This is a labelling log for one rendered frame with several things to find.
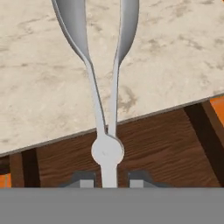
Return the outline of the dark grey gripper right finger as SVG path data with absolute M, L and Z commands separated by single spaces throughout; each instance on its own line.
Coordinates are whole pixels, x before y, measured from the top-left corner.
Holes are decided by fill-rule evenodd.
M 130 171 L 128 173 L 129 188 L 170 187 L 166 183 L 156 182 L 147 171 Z

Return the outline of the brown wooden drawer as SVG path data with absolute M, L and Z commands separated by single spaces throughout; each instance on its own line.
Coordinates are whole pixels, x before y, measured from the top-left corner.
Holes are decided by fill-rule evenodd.
M 128 185 L 131 171 L 170 186 L 224 187 L 223 98 L 121 122 L 117 134 L 125 147 L 120 187 Z M 59 186 L 78 171 L 94 172 L 100 187 L 100 168 L 90 153 L 95 138 L 89 130 L 0 156 L 0 187 Z

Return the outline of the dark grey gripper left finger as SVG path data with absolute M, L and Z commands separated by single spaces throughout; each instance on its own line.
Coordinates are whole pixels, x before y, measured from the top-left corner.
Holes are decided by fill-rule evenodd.
M 60 184 L 59 187 L 95 188 L 96 187 L 95 172 L 76 171 L 67 182 Z

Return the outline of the silver metal tongs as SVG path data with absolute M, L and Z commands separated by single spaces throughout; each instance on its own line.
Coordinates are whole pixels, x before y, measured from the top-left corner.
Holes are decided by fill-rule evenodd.
M 52 7 L 68 44 L 87 69 L 92 89 L 96 125 L 96 139 L 91 147 L 91 155 L 101 167 L 101 186 L 117 188 L 117 166 L 124 158 L 123 144 L 116 136 L 119 69 L 136 36 L 139 0 L 120 0 L 120 26 L 113 65 L 109 123 L 105 123 L 94 65 L 88 50 L 86 0 L 52 0 Z

